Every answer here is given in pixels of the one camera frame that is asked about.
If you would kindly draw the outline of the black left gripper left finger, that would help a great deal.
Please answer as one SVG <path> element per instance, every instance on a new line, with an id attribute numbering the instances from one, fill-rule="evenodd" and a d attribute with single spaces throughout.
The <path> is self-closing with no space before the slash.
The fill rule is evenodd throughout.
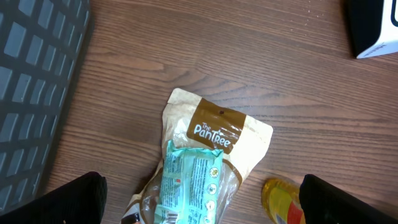
<path id="1" fill-rule="evenodd" d="M 106 178 L 97 172 L 81 177 L 1 216 L 1 224 L 101 223 L 106 205 Z"/>

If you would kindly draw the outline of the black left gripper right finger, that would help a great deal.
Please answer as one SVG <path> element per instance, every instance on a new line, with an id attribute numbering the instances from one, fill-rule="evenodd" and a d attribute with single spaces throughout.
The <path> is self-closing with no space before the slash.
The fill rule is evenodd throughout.
<path id="1" fill-rule="evenodd" d="M 397 224 L 397 219 L 312 174 L 304 177 L 299 200 L 306 224 Z"/>

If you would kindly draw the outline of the teal wipes packet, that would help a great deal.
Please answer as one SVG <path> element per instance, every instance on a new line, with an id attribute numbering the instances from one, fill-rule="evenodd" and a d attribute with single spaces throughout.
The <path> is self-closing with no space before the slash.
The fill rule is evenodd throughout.
<path id="1" fill-rule="evenodd" d="M 177 148 L 167 144 L 159 201 L 158 224 L 215 224 L 222 149 Z"/>

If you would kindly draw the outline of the yellow oil bottle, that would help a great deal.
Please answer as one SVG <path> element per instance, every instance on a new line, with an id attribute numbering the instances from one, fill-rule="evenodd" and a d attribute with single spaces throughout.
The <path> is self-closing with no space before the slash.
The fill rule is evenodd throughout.
<path id="1" fill-rule="evenodd" d="M 306 224 L 299 200 L 299 186 L 287 180 L 269 178 L 262 188 L 261 202 L 276 224 Z"/>

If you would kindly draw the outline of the brown white snack bag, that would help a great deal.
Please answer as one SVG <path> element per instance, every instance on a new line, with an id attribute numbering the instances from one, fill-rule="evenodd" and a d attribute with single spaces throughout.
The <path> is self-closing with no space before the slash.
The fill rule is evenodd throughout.
<path id="1" fill-rule="evenodd" d="M 215 221 L 219 223 L 242 183 L 266 155 L 272 127 L 180 88 L 171 93 L 162 123 L 162 158 L 144 189 L 130 199 L 121 222 L 154 223 L 167 144 L 172 140 L 177 148 L 223 150 Z"/>

